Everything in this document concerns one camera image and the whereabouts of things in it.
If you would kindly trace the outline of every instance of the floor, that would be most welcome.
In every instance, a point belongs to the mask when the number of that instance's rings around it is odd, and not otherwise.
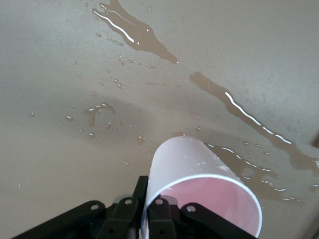
[[[312,238],[318,12],[317,0],[3,0],[0,237],[111,205],[185,134],[256,194],[259,238]]]

